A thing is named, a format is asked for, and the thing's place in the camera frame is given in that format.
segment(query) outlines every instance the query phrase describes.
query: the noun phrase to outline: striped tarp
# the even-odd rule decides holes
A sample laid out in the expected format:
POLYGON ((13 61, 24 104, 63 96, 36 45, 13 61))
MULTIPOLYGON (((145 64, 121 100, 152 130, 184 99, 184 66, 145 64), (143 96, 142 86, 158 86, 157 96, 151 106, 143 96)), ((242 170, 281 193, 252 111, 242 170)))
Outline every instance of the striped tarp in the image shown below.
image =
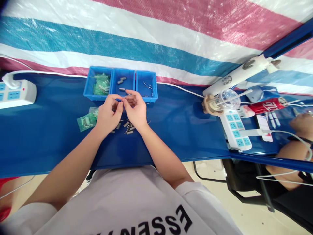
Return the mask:
MULTIPOLYGON (((154 71, 207 86, 313 16, 312 0, 11 0, 0 53, 35 70, 86 75, 89 66, 154 71)), ((237 87, 313 95, 313 40, 237 87)), ((1 68, 25 70, 1 59, 1 68)))

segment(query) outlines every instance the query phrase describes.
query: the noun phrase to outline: white stripe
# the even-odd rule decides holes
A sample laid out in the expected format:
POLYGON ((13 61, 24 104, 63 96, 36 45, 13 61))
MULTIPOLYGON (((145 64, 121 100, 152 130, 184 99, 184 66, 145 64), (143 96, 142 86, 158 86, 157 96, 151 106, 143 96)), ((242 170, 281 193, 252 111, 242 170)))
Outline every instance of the white stripe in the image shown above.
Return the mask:
POLYGON ((33 18, 135 38, 222 62, 243 63, 261 53, 260 50, 220 41, 176 24, 90 0, 9 1, 3 15, 33 18))
POLYGON ((23 59, 48 67, 68 68, 104 66, 111 68, 126 68, 132 70, 153 71, 157 76, 174 78, 181 82, 196 85, 210 85, 220 77, 199 76, 184 70, 171 68, 161 64, 142 61, 125 60, 100 55, 87 55, 79 52, 39 52, 27 51, 0 44, 0 52, 15 59, 23 59))
POLYGON ((313 18, 313 0, 249 0, 270 11, 299 22, 313 18))
MULTIPOLYGON (((237 88, 239 89, 248 89, 250 87, 256 86, 256 85, 264 85, 264 83, 253 83, 253 82, 247 82, 243 81, 237 85, 237 88)), ((299 86, 295 84, 286 84, 286 83, 268 83, 267 86, 274 86, 277 87, 278 92, 287 92, 291 94, 311 94, 313 95, 313 87, 309 86, 299 86)))
POLYGON ((313 60, 290 58, 284 55, 276 59, 281 60, 281 63, 278 66, 280 70, 313 74, 313 60))

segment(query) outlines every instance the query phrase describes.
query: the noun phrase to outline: red can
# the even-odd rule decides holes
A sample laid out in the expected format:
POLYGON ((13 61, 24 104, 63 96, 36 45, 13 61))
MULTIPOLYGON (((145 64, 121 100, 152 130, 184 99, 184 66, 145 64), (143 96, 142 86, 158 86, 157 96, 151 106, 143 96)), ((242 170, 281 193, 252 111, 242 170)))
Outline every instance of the red can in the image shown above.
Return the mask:
POLYGON ((285 108, 284 104, 286 103, 287 100, 285 100, 282 97, 279 97, 251 104, 249 105, 249 108, 252 109, 255 112, 255 114, 260 114, 269 111, 275 111, 278 109, 283 109, 285 108))

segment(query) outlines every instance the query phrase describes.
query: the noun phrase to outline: clear plastic cup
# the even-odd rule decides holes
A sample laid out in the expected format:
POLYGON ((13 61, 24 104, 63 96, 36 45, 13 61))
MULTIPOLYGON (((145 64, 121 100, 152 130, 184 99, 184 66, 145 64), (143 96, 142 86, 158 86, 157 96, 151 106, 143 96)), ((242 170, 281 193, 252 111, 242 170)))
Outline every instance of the clear plastic cup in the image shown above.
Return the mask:
POLYGON ((240 98, 236 97, 232 100, 229 100, 230 98, 237 95, 238 94, 233 90, 223 90, 221 93, 216 95, 214 99, 210 100, 209 106, 215 111, 221 111, 225 109, 237 109, 240 106, 240 98))

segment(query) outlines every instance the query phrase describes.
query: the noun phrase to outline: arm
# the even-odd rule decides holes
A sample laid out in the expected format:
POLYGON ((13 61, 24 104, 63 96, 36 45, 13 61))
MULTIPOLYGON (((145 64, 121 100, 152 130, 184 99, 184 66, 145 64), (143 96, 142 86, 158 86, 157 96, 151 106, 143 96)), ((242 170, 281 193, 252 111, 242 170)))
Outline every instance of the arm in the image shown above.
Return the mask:
MULTIPOLYGON (((313 117, 311 115, 309 114, 298 115, 294 120, 290 122, 290 126, 296 131, 297 136, 313 141, 313 117)), ((277 157, 304 161, 307 154, 308 154, 307 147, 304 146, 303 143, 301 143, 300 141, 290 141, 279 151, 277 157)), ((292 171, 290 169, 271 165, 267 165, 266 169, 271 174, 281 174, 292 171)), ((298 176, 298 172, 282 176, 275 176, 275 178, 277 180, 286 180, 299 183, 303 182, 303 180, 298 176)), ((295 183, 287 182, 280 183, 287 190, 293 190, 300 186, 299 184, 295 183)))
POLYGON ((126 93, 131 94, 131 96, 126 96, 122 100, 128 119, 142 136, 152 160, 163 179, 174 189, 183 182, 194 182, 175 153, 147 124, 146 104, 141 95, 131 90, 126 90, 126 93))
POLYGON ((123 112, 123 104, 108 95, 99 107, 96 126, 82 142, 67 155, 42 181, 23 206, 33 202, 45 202, 60 210, 83 183, 103 139, 117 126, 123 112))

